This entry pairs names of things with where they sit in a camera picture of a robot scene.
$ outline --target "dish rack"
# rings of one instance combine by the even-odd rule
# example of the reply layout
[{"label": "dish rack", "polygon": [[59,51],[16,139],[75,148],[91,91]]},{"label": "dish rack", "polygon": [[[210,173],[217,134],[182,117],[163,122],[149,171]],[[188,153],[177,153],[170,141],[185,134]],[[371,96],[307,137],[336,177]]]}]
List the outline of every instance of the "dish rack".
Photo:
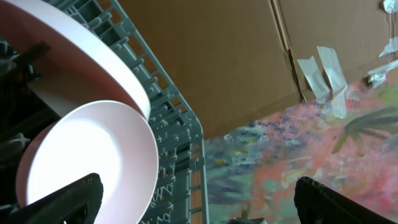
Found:
[{"label": "dish rack", "polygon": [[159,174],[141,223],[209,223],[203,130],[116,0],[46,0],[100,38],[132,70],[151,105]]}]

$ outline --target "plastic dish rack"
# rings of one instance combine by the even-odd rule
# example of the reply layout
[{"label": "plastic dish rack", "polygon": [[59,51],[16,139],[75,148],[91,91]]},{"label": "plastic dish rack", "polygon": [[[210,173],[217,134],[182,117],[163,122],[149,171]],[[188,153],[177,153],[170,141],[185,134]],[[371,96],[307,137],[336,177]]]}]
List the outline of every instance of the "plastic dish rack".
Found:
[{"label": "plastic dish rack", "polygon": [[116,0],[47,0],[92,31],[133,71],[151,104],[159,175],[141,223],[209,223],[203,130]]}]

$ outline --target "palm tree painting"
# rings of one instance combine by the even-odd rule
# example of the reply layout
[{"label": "palm tree painting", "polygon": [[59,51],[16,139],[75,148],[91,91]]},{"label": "palm tree painting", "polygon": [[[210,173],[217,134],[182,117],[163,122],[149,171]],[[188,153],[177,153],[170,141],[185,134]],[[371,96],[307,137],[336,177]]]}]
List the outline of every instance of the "palm tree painting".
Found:
[{"label": "palm tree painting", "polygon": [[358,155],[363,156],[361,135],[384,140],[388,138],[387,133],[397,134],[398,126],[395,125],[398,123],[398,116],[395,116],[397,112],[398,108],[395,107],[384,108],[352,120],[344,127],[344,132],[331,153],[340,152],[346,140],[351,138],[357,147]]}]

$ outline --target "colorful tablecloth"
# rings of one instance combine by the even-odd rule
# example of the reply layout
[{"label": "colorful tablecloth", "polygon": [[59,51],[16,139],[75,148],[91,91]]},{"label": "colorful tablecloth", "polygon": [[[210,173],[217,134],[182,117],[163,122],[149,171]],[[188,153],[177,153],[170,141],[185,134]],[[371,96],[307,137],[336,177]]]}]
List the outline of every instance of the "colorful tablecloth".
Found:
[{"label": "colorful tablecloth", "polygon": [[345,90],[347,116],[311,101],[205,141],[211,223],[300,223],[293,197],[309,176],[398,221],[398,77]]}]

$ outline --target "plate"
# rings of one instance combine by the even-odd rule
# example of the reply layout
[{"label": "plate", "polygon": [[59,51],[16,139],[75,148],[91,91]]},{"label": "plate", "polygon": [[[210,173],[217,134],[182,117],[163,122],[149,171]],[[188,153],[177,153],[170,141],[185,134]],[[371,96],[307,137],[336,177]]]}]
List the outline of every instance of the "plate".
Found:
[{"label": "plate", "polygon": [[40,0],[0,1],[0,37],[18,52],[44,42],[50,47],[29,84],[58,115],[96,100],[123,102],[149,119],[150,103],[136,76],[99,38]]},{"label": "plate", "polygon": [[17,200],[24,207],[95,172],[104,185],[95,223],[137,223],[153,196],[158,162],[154,135],[137,111],[116,101],[88,103],[29,145],[17,171]]}]

